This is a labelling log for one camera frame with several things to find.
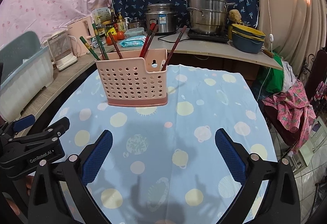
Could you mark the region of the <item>large stainless steamer pot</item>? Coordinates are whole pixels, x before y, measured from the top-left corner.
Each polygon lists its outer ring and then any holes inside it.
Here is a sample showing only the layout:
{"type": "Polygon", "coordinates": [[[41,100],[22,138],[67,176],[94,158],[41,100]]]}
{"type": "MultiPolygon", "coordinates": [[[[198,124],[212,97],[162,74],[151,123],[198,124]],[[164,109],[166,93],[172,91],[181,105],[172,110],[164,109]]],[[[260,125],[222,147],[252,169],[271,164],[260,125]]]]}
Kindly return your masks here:
{"type": "Polygon", "coordinates": [[[184,0],[187,2],[190,29],[203,35],[221,34],[226,26],[228,7],[235,3],[227,0],[184,0]]]}

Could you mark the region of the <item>red tomato left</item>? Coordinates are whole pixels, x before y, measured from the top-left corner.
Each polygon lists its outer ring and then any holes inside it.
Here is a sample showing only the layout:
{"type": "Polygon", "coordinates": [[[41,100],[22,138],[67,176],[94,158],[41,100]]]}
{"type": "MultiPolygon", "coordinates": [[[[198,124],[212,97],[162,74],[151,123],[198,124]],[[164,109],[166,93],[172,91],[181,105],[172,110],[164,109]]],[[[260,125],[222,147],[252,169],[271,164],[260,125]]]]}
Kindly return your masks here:
{"type": "Polygon", "coordinates": [[[112,35],[112,37],[110,37],[110,36],[107,36],[107,37],[106,37],[106,44],[109,45],[109,46],[112,45],[112,44],[113,44],[112,39],[114,39],[114,41],[115,41],[116,43],[118,42],[117,35],[112,35]]]}

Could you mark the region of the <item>white food steamer appliance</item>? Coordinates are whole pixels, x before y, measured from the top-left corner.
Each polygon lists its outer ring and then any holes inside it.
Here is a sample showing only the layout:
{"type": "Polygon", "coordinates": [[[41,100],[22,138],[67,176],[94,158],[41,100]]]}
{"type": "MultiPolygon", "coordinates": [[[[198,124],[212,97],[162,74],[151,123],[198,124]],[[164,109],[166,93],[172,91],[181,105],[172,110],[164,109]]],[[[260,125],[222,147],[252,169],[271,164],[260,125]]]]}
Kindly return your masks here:
{"type": "Polygon", "coordinates": [[[43,47],[48,47],[52,61],[58,71],[62,71],[78,61],[72,49],[72,43],[67,30],[58,31],[44,40],[43,47]]]}

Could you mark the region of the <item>red tomato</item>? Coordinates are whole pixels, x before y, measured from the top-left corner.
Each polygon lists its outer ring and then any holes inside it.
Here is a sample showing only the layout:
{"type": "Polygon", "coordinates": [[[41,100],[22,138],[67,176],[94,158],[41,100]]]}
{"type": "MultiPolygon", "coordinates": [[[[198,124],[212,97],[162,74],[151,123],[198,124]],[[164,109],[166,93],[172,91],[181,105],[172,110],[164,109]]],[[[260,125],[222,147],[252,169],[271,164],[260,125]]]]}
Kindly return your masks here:
{"type": "Polygon", "coordinates": [[[116,43],[118,42],[117,35],[112,35],[112,37],[110,37],[110,36],[107,36],[107,37],[106,37],[106,44],[109,45],[109,46],[112,45],[112,44],[113,44],[112,39],[114,39],[114,41],[115,41],[116,43]]]}
{"type": "Polygon", "coordinates": [[[117,32],[117,39],[118,40],[124,40],[125,39],[125,35],[123,31],[118,31],[117,32]]]}

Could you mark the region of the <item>pink floral garment pile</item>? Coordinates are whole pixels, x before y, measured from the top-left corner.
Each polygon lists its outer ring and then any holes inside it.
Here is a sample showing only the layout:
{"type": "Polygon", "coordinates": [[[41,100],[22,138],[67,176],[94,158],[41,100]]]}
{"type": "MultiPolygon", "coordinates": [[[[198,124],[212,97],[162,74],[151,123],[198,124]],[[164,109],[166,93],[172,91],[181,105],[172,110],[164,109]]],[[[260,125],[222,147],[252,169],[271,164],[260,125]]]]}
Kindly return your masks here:
{"type": "Polygon", "coordinates": [[[301,81],[286,92],[279,92],[263,100],[265,106],[277,110],[277,119],[289,132],[299,132],[299,139],[291,145],[291,154],[296,154],[308,141],[311,127],[316,119],[313,106],[309,103],[301,81]]]}

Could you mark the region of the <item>glass food container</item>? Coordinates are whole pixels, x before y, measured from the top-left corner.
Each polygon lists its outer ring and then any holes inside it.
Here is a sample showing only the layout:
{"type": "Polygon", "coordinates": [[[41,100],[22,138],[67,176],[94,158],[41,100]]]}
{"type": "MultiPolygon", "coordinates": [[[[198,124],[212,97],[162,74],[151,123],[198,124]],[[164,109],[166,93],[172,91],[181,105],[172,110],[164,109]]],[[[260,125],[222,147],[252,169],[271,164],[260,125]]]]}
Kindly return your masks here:
{"type": "Polygon", "coordinates": [[[144,35],[144,28],[127,29],[124,33],[126,38],[144,35]]]}

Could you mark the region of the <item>bright red chopstick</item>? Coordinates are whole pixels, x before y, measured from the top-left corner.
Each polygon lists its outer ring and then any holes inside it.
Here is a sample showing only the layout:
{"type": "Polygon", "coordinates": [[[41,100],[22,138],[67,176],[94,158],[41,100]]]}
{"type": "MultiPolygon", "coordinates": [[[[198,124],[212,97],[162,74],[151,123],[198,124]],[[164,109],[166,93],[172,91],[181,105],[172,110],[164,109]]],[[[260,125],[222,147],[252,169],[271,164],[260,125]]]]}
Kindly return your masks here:
{"type": "Polygon", "coordinates": [[[144,45],[143,45],[143,47],[141,49],[141,52],[140,52],[140,56],[139,57],[142,57],[143,56],[143,53],[145,51],[145,48],[147,47],[147,44],[148,44],[149,39],[150,39],[150,36],[152,35],[155,26],[156,26],[156,23],[155,22],[151,23],[150,28],[149,28],[149,31],[147,32],[147,36],[146,36],[144,45]]]}

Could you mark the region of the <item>teal wet wipes pack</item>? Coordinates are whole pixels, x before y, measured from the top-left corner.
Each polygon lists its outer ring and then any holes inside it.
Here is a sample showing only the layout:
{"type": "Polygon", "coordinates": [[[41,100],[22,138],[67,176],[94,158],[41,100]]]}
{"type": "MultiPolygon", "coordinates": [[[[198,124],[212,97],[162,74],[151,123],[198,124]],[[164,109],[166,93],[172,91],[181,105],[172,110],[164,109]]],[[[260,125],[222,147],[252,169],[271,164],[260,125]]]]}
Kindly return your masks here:
{"type": "Polygon", "coordinates": [[[120,42],[121,47],[143,47],[146,36],[134,36],[124,39],[120,42]]]}

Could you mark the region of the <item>green chopstick gold band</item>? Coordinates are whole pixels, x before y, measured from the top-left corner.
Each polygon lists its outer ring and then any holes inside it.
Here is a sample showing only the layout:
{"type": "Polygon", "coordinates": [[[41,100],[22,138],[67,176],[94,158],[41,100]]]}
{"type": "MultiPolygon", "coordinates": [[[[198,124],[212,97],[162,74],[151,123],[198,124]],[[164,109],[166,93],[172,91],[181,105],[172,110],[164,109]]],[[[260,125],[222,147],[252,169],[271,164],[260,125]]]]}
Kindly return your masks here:
{"type": "Polygon", "coordinates": [[[93,27],[93,30],[94,30],[94,33],[95,33],[95,37],[96,37],[96,40],[97,40],[97,42],[98,42],[98,45],[99,45],[99,48],[100,48],[101,54],[102,54],[102,56],[103,56],[103,59],[104,59],[104,60],[109,60],[108,55],[107,55],[107,52],[105,51],[105,48],[104,48],[104,46],[103,46],[103,43],[102,43],[102,41],[101,41],[101,39],[100,39],[100,36],[99,36],[99,33],[98,33],[98,30],[97,30],[97,28],[96,28],[95,23],[92,23],[92,27],[93,27]]]}
{"type": "Polygon", "coordinates": [[[95,60],[100,61],[101,59],[99,58],[99,56],[94,52],[93,48],[88,44],[88,42],[86,41],[86,39],[84,39],[83,36],[79,37],[80,41],[84,44],[84,46],[87,48],[87,50],[93,55],[93,57],[95,58],[95,60]]]}

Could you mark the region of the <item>stainless steel rice cooker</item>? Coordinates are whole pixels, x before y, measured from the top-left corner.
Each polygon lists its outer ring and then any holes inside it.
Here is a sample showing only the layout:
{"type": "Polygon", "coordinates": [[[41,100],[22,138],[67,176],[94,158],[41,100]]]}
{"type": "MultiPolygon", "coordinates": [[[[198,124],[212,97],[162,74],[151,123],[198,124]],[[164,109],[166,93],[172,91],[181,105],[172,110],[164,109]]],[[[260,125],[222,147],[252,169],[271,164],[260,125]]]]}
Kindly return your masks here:
{"type": "Polygon", "coordinates": [[[174,4],[149,4],[145,10],[147,29],[152,23],[158,25],[157,33],[160,35],[174,34],[177,31],[177,10],[174,4]]]}

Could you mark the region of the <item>red tomato right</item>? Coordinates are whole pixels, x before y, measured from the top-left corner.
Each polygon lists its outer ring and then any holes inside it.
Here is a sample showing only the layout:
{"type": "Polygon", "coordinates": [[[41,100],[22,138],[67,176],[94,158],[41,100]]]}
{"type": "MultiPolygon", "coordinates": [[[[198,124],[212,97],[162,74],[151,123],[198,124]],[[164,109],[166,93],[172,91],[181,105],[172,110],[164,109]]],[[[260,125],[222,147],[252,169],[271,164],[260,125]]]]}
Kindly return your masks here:
{"type": "Polygon", "coordinates": [[[117,39],[118,40],[124,40],[125,39],[125,35],[123,31],[118,31],[117,32],[117,39]]]}

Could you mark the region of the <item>pink perforated utensil basket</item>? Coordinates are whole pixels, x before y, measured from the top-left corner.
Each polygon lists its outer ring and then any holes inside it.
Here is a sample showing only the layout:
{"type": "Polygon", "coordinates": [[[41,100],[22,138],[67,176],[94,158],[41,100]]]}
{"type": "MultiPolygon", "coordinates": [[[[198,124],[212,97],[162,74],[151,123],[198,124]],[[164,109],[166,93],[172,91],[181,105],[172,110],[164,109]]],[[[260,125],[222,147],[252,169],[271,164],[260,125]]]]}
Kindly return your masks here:
{"type": "Polygon", "coordinates": [[[109,60],[96,60],[108,105],[118,107],[155,107],[168,102],[167,59],[163,48],[149,50],[140,57],[140,50],[108,54],[109,60]]]}

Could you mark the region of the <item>dark red chopstick gold band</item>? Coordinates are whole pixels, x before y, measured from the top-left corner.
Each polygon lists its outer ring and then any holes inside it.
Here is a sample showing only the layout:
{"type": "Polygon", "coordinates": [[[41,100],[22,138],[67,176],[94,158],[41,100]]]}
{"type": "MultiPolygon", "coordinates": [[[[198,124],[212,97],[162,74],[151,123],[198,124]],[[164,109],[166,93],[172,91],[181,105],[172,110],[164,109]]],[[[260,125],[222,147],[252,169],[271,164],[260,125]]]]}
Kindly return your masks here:
{"type": "Polygon", "coordinates": [[[113,37],[113,34],[111,33],[111,32],[109,32],[109,37],[110,37],[110,39],[111,39],[111,42],[113,43],[113,45],[114,45],[114,48],[115,48],[115,50],[116,50],[116,52],[117,52],[117,54],[118,54],[118,56],[119,56],[119,59],[123,59],[123,56],[122,56],[122,54],[121,54],[121,52],[120,52],[120,50],[119,50],[119,48],[118,48],[118,45],[117,45],[117,42],[115,41],[115,39],[114,39],[114,37],[113,37]]]}

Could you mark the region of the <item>pink electric kettle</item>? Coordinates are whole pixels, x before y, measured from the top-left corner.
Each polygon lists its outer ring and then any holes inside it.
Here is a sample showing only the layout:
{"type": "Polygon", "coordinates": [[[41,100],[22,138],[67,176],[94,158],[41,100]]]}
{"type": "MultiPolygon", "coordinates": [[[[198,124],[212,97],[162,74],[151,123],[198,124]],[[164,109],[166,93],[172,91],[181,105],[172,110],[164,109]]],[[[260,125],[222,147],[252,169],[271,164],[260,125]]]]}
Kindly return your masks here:
{"type": "Polygon", "coordinates": [[[86,16],[67,25],[73,53],[77,58],[86,55],[88,52],[80,37],[82,36],[88,44],[91,44],[91,39],[95,37],[92,23],[91,16],[86,16]]]}

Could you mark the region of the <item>wooden counter shelf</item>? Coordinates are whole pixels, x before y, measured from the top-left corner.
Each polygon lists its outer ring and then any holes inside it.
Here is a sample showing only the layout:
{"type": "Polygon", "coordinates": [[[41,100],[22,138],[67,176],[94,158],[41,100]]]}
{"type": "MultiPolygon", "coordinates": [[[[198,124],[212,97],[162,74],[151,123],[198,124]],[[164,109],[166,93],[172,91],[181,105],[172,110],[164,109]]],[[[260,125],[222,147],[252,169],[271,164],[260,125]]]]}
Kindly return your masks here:
{"type": "MultiPolygon", "coordinates": [[[[176,48],[171,64],[183,64],[193,67],[222,69],[239,72],[248,85],[257,76],[259,66],[282,70],[273,58],[260,51],[249,54],[235,48],[231,41],[226,44],[199,40],[181,41],[176,48]]],[[[49,124],[64,101],[78,88],[89,74],[96,69],[93,56],[82,56],[75,64],[64,71],[54,70],[54,81],[43,88],[22,111],[22,116],[34,115],[42,124],[49,124]]]]}

